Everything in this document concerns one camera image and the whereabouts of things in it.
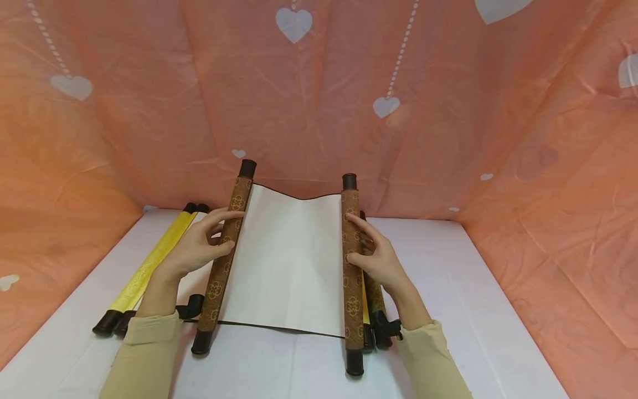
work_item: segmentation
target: white paper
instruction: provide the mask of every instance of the white paper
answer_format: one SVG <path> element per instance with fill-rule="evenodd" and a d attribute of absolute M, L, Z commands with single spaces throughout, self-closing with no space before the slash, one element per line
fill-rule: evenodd
<path fill-rule="evenodd" d="M 220 320 L 343 336 L 341 195 L 253 185 Z"/>

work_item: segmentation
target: black roller end cap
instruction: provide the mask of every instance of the black roller end cap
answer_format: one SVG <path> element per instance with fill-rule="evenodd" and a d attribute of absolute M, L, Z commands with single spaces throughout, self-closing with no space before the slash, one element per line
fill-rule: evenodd
<path fill-rule="evenodd" d="M 341 179 L 343 179 L 344 190 L 357 189 L 357 175 L 355 175 L 354 173 L 346 173 Z"/>
<path fill-rule="evenodd" d="M 363 375 L 363 352 L 346 349 L 346 373 L 352 377 Z"/>
<path fill-rule="evenodd" d="M 108 338 L 113 335 L 113 330 L 123 317 L 124 314 L 118 310 L 107 310 L 97 325 L 93 327 L 93 333 L 97 336 Z"/>
<path fill-rule="evenodd" d="M 253 160 L 243 160 L 241 161 L 241 168 L 239 169 L 239 177 L 252 179 L 255 176 L 255 169 L 257 169 L 257 162 Z"/>
<path fill-rule="evenodd" d="M 193 294 L 188 298 L 188 305 L 177 305 L 175 309 L 180 319 L 189 320 L 201 314 L 203 305 L 204 296 L 201 294 Z"/>
<path fill-rule="evenodd" d="M 211 209 L 206 204 L 197 204 L 197 211 L 201 213 L 208 213 Z"/>
<path fill-rule="evenodd" d="M 197 212 L 197 205 L 192 202 L 189 202 L 188 204 L 186 204 L 184 209 L 182 209 L 182 212 L 188 212 L 188 213 Z"/>
<path fill-rule="evenodd" d="M 390 347 L 392 346 L 392 338 L 390 338 L 389 336 L 380 333 L 380 331 L 374 330 L 375 331 L 375 343 L 376 343 L 376 347 L 377 349 L 390 349 Z"/>
<path fill-rule="evenodd" d="M 191 352 L 194 355 L 208 355 L 212 346 L 212 331 L 197 330 Z"/>
<path fill-rule="evenodd" d="M 135 317 L 137 313 L 136 310 L 127 310 L 124 312 L 124 316 L 120 323 L 117 324 L 117 327 L 113 330 L 113 334 L 117 335 L 120 338 L 124 338 L 126 336 L 126 332 L 128 331 L 128 322 L 131 321 L 132 318 Z"/>
<path fill-rule="evenodd" d="M 363 353 L 370 353 L 375 349 L 375 336 L 369 324 L 363 325 Z"/>

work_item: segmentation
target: finger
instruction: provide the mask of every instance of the finger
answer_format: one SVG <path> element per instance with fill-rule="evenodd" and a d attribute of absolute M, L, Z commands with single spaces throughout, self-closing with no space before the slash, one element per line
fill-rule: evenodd
<path fill-rule="evenodd" d="M 205 231 L 209 231 L 210 229 L 215 227 L 215 225 L 219 224 L 222 220 L 243 218 L 244 213 L 244 211 L 220 211 L 217 213 L 209 213 L 198 223 L 201 223 L 200 226 Z"/>
<path fill-rule="evenodd" d="M 367 236 L 361 239 L 361 247 L 367 250 L 370 250 L 372 252 L 375 250 L 375 244 Z"/>
<path fill-rule="evenodd" d="M 218 245 L 221 237 L 210 237 L 206 236 L 206 240 L 208 240 L 208 245 Z"/>
<path fill-rule="evenodd" d="M 228 255 L 233 248 L 235 248 L 235 241 L 226 241 L 223 244 L 211 246 L 207 250 L 208 258 L 212 260 Z"/>
<path fill-rule="evenodd" d="M 220 212 L 226 212 L 228 211 L 228 207 L 225 206 L 223 208 L 217 208 L 217 209 L 213 209 L 212 211 L 208 212 L 208 214 L 210 215 L 211 213 L 220 213 Z"/>
<path fill-rule="evenodd" d="M 368 260 L 370 259 L 370 257 L 365 256 L 365 255 L 361 255 L 360 253 L 349 253 L 348 256 L 346 256 L 346 260 L 350 263 L 353 264 L 355 266 L 359 266 L 361 269 L 363 269 L 364 271 L 368 271 Z"/>
<path fill-rule="evenodd" d="M 362 218 L 358 217 L 357 215 L 353 215 L 351 213 L 347 213 L 346 217 L 352 223 L 354 223 L 357 226 L 359 226 L 359 228 L 361 230 L 363 230 L 363 232 L 366 233 L 367 236 L 370 237 L 374 243 L 378 244 L 378 243 L 382 243 L 384 240 L 386 240 L 386 238 L 383 236 L 383 234 L 379 233 L 379 231 L 377 229 L 375 229 L 370 223 L 366 222 L 365 220 L 363 220 Z"/>
<path fill-rule="evenodd" d="M 212 237 L 212 236 L 214 236 L 214 235 L 215 235 L 215 234 L 217 234 L 217 233 L 221 233 L 221 229 L 223 229 L 223 228 L 224 228 L 224 225 L 223 225 L 223 224 L 221 224 L 221 223 L 217 223 L 215 226 L 213 226 L 213 228 L 212 228 L 211 230 L 209 230 L 209 231 L 206 233 L 206 236 L 207 236 L 207 237 Z"/>

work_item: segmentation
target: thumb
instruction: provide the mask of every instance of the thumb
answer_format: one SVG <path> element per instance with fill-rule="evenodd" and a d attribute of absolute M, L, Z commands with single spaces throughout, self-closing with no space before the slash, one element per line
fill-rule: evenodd
<path fill-rule="evenodd" d="M 346 260 L 354 266 L 359 266 L 363 271 L 369 270 L 369 256 L 361 255 L 360 253 L 349 253 L 346 256 Z"/>

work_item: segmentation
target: brown patterned roller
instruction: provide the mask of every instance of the brown patterned roller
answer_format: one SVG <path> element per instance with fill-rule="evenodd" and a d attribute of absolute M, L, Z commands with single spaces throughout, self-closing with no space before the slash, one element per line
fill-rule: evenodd
<path fill-rule="evenodd" d="M 250 189 L 253 184 L 253 176 L 257 164 L 251 160 L 243 160 L 239 176 L 235 180 L 235 188 L 228 205 L 229 211 L 245 211 L 250 195 Z M 241 219 L 231 219 L 224 223 L 221 231 L 220 243 L 227 241 L 235 241 L 239 239 L 239 231 L 241 230 Z M 194 354 L 207 354 L 211 350 L 212 333 L 217 326 L 219 310 L 221 302 L 224 299 L 228 276 L 230 276 L 230 268 L 235 257 L 235 248 L 230 253 L 221 258 L 215 259 L 211 267 L 211 275 L 208 279 L 206 294 L 204 296 L 204 305 L 199 323 L 197 324 L 197 333 L 191 348 Z"/>
<path fill-rule="evenodd" d="M 346 219 L 346 214 L 359 215 L 359 191 L 357 176 L 343 176 L 341 192 L 341 233 L 343 246 L 343 315 L 346 338 L 346 372 L 350 375 L 363 374 L 363 305 L 361 269 L 348 263 L 349 253 L 361 253 L 359 228 Z"/>

